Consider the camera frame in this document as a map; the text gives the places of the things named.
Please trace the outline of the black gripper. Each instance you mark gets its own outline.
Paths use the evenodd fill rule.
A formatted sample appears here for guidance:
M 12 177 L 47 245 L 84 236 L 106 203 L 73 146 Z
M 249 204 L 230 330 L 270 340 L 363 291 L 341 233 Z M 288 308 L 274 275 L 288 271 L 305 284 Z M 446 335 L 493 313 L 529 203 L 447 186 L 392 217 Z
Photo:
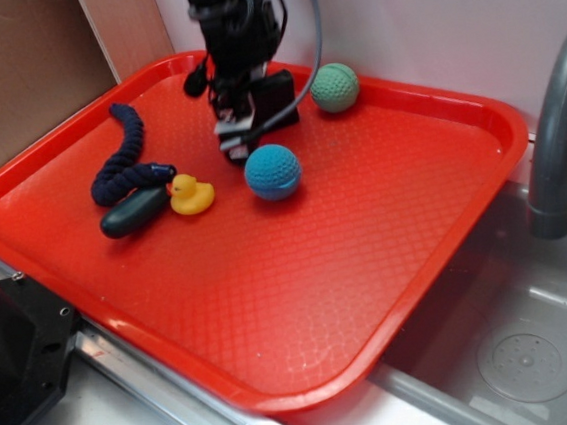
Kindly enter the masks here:
M 220 151 L 231 164 L 245 165 L 259 142 L 237 140 L 256 124 L 252 92 L 268 89 L 267 61 L 281 41 L 273 5 L 269 0 L 224 0 L 192 5 L 189 16 L 199 22 L 213 63 L 210 101 Z

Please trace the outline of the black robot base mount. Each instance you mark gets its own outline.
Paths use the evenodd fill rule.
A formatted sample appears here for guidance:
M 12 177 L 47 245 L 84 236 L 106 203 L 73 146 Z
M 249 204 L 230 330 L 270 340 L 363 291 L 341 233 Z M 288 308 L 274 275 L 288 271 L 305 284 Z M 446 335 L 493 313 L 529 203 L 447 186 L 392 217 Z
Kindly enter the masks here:
M 78 321 L 33 278 L 0 280 L 0 425 L 32 425 L 64 397 Z

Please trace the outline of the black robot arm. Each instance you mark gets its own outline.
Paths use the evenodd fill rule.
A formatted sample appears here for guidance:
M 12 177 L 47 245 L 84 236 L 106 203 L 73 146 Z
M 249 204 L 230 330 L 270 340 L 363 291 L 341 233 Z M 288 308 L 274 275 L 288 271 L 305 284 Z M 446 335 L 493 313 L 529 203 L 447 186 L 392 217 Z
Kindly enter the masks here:
M 294 100 L 289 71 L 268 72 L 282 38 L 271 0 L 188 0 L 188 15 L 198 22 L 207 54 L 187 76 L 184 91 L 192 98 L 208 94 L 223 145 L 249 137 L 223 153 L 245 165 L 260 136 L 298 122 L 291 111 L 270 121 Z

